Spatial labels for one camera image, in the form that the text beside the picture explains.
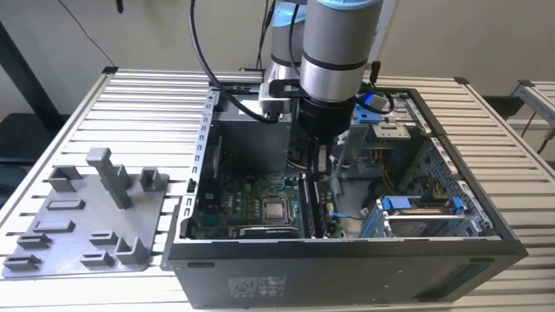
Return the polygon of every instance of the black cable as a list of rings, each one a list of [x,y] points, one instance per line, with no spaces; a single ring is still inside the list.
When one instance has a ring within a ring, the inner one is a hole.
[[[321,142],[317,138],[314,140],[314,154],[313,154],[313,172],[321,172]]]
[[[301,75],[301,71],[295,66],[295,58],[294,58],[294,29],[295,29],[295,19],[297,14],[299,13],[301,5],[295,5],[294,15],[291,16],[291,27],[289,28],[289,56],[291,58],[291,67],[295,68],[295,72]]]
[[[94,43],[94,45],[98,47],[98,49],[100,50],[100,52],[104,54],[106,58],[108,59],[108,62],[112,64],[112,66],[115,66],[114,61],[111,59],[111,57],[108,56],[108,54],[106,54],[103,48],[96,44],[95,40],[91,38],[91,36],[88,36],[88,33],[86,31],[86,29],[83,28],[83,25],[80,24],[76,16],[74,15],[74,13],[70,11],[70,8],[66,6],[66,4],[62,2],[62,0],[59,0],[60,5],[63,6],[63,8],[66,9],[66,11],[68,11],[71,17],[74,18],[74,21],[76,21],[83,33],[86,34],[87,38],[90,39],[90,41]]]
[[[306,148],[306,171],[311,171],[313,169],[313,153],[314,153],[314,141],[313,136],[309,137],[309,146]]]
[[[522,134],[521,134],[521,137],[522,137],[522,138],[525,137],[525,134],[527,133],[527,130],[529,130],[529,127],[530,127],[531,121],[534,120],[534,117],[535,117],[535,116],[537,116],[537,112],[534,112],[534,114],[531,115],[530,120],[529,120],[529,123],[527,123],[527,126],[525,127],[525,130],[522,131]]]
[[[259,54],[257,55],[257,65],[255,65],[257,69],[262,69],[262,47],[265,45],[265,25],[267,24],[267,18],[269,18],[269,6],[270,6],[270,0],[267,0],[266,6],[265,6],[265,16],[262,18]]]
[[[212,71],[212,69],[208,66],[207,59],[204,58],[204,54],[202,53],[200,49],[200,43],[199,43],[199,36],[198,36],[198,25],[195,23],[195,5],[196,0],[191,0],[190,5],[190,32],[191,32],[191,39],[192,39],[192,46],[195,48],[195,53],[198,55],[198,59],[200,62],[200,66],[214,84],[214,86],[219,89],[222,95],[227,98],[227,100],[234,104],[234,106],[244,113],[247,116],[250,116],[253,119],[258,120],[259,122],[263,122],[266,124],[275,124],[279,121],[279,116],[270,116],[269,118],[261,116],[258,113],[255,113],[253,110],[250,110],[242,102],[228,93],[226,88],[223,87],[220,81],[216,78],[216,75]]]
[[[539,146],[539,149],[538,149],[538,154],[542,154],[542,152],[545,151],[545,148],[546,148],[546,146],[547,146],[547,142],[549,142],[549,139],[546,139],[546,140],[543,141],[543,143],[542,143],[542,146]]]
[[[331,174],[331,143],[327,143],[326,145],[326,174]]]

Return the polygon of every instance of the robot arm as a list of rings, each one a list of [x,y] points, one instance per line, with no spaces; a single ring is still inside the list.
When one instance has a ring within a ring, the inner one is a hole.
[[[307,1],[298,123],[321,142],[330,142],[351,123],[382,4],[383,0]]]

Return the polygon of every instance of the black cable cluster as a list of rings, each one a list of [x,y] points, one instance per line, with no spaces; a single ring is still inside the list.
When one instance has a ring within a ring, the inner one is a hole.
[[[295,72],[301,75],[301,71],[295,66],[295,58],[294,58],[294,29],[295,29],[295,19],[297,14],[299,13],[301,5],[295,5],[294,15],[291,16],[291,27],[289,28],[289,56],[291,58],[291,67],[295,68]]]
[[[262,48],[265,47],[265,39],[267,37],[267,31],[270,28],[271,19],[274,17],[274,10],[277,8],[277,0],[273,1],[269,11],[270,0],[267,0],[265,6],[265,19],[262,20],[261,28],[261,40],[259,40],[259,54],[257,56],[257,69],[262,70]]]
[[[204,54],[202,53],[200,43],[199,43],[199,36],[198,36],[198,25],[195,22],[195,5],[196,0],[191,0],[190,5],[190,32],[191,32],[191,39],[192,39],[192,46],[195,48],[195,53],[198,55],[198,59],[200,62],[200,66],[208,76],[208,79],[212,85],[219,89],[222,95],[227,98],[227,100],[232,103],[232,105],[247,114],[249,117],[255,119],[257,121],[266,123],[266,124],[275,124],[279,121],[279,116],[270,116],[269,118],[255,113],[250,110],[242,102],[231,95],[231,93],[226,90],[224,86],[222,85],[220,81],[216,78],[216,75],[212,69],[208,66],[207,59],[204,58]]]

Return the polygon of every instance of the metal stand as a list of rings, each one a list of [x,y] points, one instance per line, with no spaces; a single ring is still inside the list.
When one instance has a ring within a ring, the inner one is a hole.
[[[34,164],[56,136],[64,118],[0,22],[0,65],[34,109],[12,114],[0,124],[0,163]]]

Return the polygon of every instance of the aluminum rail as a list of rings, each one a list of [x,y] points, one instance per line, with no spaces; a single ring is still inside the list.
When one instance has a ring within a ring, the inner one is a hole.
[[[262,81],[257,73],[218,76]],[[417,77],[382,77],[379,85],[421,92],[530,256],[453,305],[310,307],[295,311],[555,311],[554,171],[470,85],[454,79]],[[0,307],[34,312],[192,310],[174,273],[163,272],[159,266],[171,212],[187,188],[195,124],[207,87],[206,76],[194,72],[120,69],[99,79],[0,210],[0,266],[51,190],[43,178],[56,164],[72,164],[82,173],[94,173],[86,167],[86,154],[94,146],[110,147],[114,163],[124,164],[130,173],[143,166],[158,166],[170,174],[151,265],[143,272],[0,279]]]

